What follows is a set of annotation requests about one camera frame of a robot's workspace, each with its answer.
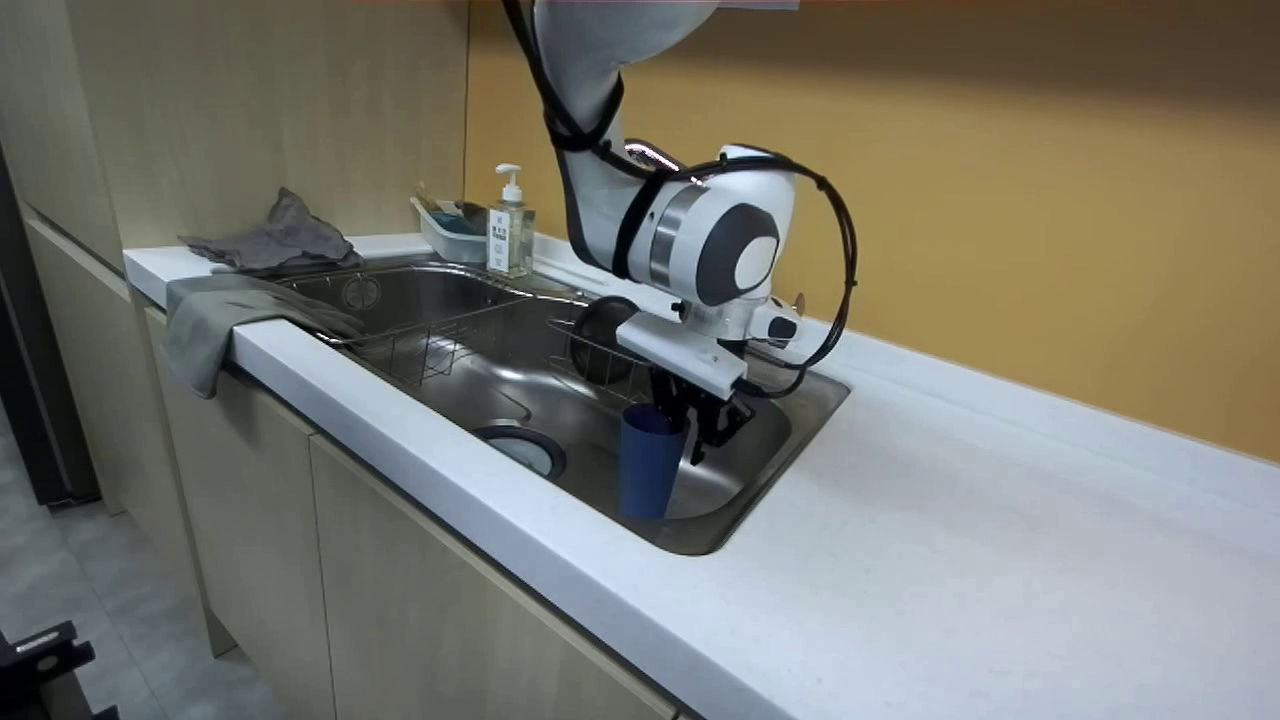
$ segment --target label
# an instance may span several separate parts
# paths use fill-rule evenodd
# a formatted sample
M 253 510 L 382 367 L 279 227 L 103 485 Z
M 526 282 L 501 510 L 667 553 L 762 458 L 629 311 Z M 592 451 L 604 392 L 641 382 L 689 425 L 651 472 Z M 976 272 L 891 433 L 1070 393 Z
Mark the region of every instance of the label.
M 499 273 L 511 269 L 511 214 L 504 210 L 489 210 L 488 266 Z

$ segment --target yellow wall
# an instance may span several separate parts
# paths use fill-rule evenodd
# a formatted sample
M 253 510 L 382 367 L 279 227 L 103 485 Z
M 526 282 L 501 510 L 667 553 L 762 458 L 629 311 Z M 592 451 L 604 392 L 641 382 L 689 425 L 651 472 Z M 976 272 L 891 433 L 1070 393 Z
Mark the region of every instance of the yellow wall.
M 860 233 L 855 329 L 1280 460 L 1280 12 L 1021 5 L 718 12 L 627 70 L 625 132 L 827 173 Z M 499 161 L 563 237 L 532 83 L 479 3 L 468 197 Z M 803 191 L 778 293 L 829 318 L 838 252 Z

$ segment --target black cable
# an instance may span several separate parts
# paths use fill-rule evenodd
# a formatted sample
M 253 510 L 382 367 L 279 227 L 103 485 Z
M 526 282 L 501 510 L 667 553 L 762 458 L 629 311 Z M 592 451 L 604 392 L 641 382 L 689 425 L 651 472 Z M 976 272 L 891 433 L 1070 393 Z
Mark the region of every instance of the black cable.
M 614 88 L 613 96 L 609 99 L 607 111 L 600 119 L 600 126 L 593 128 L 591 132 L 585 132 L 582 127 L 573 118 L 572 113 L 561 100 L 559 95 L 556 92 L 550 78 L 547 77 L 547 70 L 543 67 L 541 51 L 538 46 L 538 33 L 536 24 L 532 13 L 532 3 L 530 3 L 530 19 L 529 23 L 525 22 L 524 12 L 520 6 L 520 0 L 502 0 L 503 10 L 507 14 L 507 20 L 511 23 L 512 32 L 516 35 L 516 41 L 520 44 L 520 49 L 525 55 L 525 60 L 529 64 L 530 74 L 534 78 L 534 85 L 538 87 L 538 94 L 543 100 L 544 113 L 547 114 L 548 131 L 552 135 L 553 145 L 557 143 L 557 137 L 568 138 L 570 142 L 562 140 L 557 146 L 562 151 L 585 151 L 590 150 L 595 156 L 607 163 L 613 169 L 631 177 L 635 179 L 652 181 L 654 170 L 644 168 L 631 161 L 628 158 L 613 152 L 613 147 L 609 141 L 599 142 L 586 142 L 586 140 L 594 141 L 598 137 L 603 137 L 604 132 L 608 129 L 608 124 L 613 122 L 613 114 L 617 110 L 617 105 L 621 104 L 622 94 L 622 81 L 621 76 L 618 78 L 618 86 Z M 563 133 L 557 132 L 556 126 Z M 571 145 L 572 150 L 561 147 L 563 145 Z M 805 372 L 820 363 L 840 342 L 845 332 L 845 327 L 849 324 L 849 309 L 852 297 L 852 291 L 858 286 L 858 232 L 854 227 L 852 217 L 849 213 L 849 206 L 845 205 L 844 197 L 840 192 L 827 181 L 827 178 L 817 172 L 809 169 L 790 158 L 782 155 L 764 155 L 764 156 L 750 156 L 750 158 L 724 158 L 721 156 L 718 160 L 710 163 L 703 163 L 692 168 L 682 169 L 663 178 L 663 182 L 686 182 L 686 181 L 704 181 L 714 176 L 722 176 L 735 172 L 763 172 L 763 170 L 777 170 L 787 172 L 797 176 L 806 177 L 814 182 L 818 191 L 826 195 L 827 201 L 831 204 L 832 211 L 836 215 L 836 222 L 840 225 L 841 234 L 841 250 L 845 259 L 845 292 L 842 295 L 840 307 L 836 311 L 836 316 L 831 323 L 831 329 L 827 332 L 827 337 L 823 338 L 818 348 L 803 363 L 786 363 L 773 357 L 765 357 L 765 361 L 777 368 L 796 370 L 796 377 L 792 383 L 782 389 L 768 391 L 762 388 L 759 384 L 748 380 L 746 378 L 739 379 L 735 384 L 737 389 L 746 395 L 754 397 L 764 398 L 778 398 L 786 397 L 791 392 L 795 392 L 800 383 L 804 380 Z M 645 205 L 652 204 L 653 199 L 649 199 Z

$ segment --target floor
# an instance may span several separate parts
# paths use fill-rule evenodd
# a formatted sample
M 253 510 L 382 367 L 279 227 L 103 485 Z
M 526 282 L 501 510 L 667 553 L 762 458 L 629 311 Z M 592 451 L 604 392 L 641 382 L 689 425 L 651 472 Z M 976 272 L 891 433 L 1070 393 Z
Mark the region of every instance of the floor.
M 212 659 L 200 603 L 137 524 L 101 502 L 36 505 L 0 411 L 0 630 L 10 641 L 63 620 L 97 659 L 77 671 L 93 711 L 123 720 L 283 719 L 242 651 Z

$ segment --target sink drain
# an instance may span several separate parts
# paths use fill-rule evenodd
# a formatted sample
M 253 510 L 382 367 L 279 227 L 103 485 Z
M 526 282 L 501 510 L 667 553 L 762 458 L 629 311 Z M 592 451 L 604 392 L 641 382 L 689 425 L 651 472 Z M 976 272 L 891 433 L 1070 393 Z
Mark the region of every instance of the sink drain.
M 543 433 L 513 425 L 489 425 L 475 430 L 475 436 L 548 480 L 564 471 L 564 450 Z

